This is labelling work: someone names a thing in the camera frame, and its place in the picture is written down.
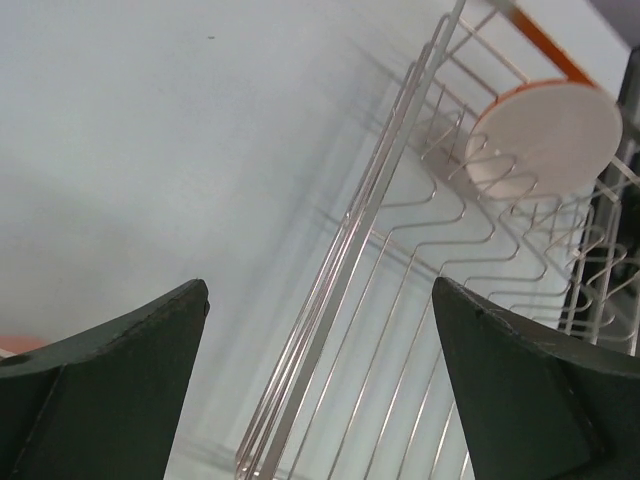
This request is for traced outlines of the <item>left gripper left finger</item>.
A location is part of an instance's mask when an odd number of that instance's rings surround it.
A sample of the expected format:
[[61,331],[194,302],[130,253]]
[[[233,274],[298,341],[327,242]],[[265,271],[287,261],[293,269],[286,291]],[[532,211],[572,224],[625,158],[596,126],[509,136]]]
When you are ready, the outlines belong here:
[[194,279],[2,360],[2,478],[163,478],[207,314]]

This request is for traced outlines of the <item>pink cream floral plate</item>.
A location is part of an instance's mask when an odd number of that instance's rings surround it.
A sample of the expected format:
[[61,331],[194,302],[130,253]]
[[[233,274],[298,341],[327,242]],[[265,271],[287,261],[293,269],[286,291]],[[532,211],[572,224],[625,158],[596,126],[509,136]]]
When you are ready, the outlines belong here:
[[1,359],[21,355],[48,345],[49,342],[34,336],[1,335]]

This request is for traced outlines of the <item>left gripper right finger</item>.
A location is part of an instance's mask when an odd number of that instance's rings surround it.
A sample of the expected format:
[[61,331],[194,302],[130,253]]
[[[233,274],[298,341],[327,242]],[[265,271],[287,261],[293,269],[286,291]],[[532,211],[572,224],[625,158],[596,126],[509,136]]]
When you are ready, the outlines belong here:
[[454,280],[432,301],[478,479],[636,479],[639,360],[545,327]]

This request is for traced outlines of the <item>orange white bowl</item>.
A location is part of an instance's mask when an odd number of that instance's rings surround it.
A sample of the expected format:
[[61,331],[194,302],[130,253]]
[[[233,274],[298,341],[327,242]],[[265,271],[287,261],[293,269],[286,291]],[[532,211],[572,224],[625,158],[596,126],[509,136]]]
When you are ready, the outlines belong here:
[[465,147],[465,170],[495,199],[565,196],[591,184],[616,154],[621,112],[598,87],[524,84],[485,109]]

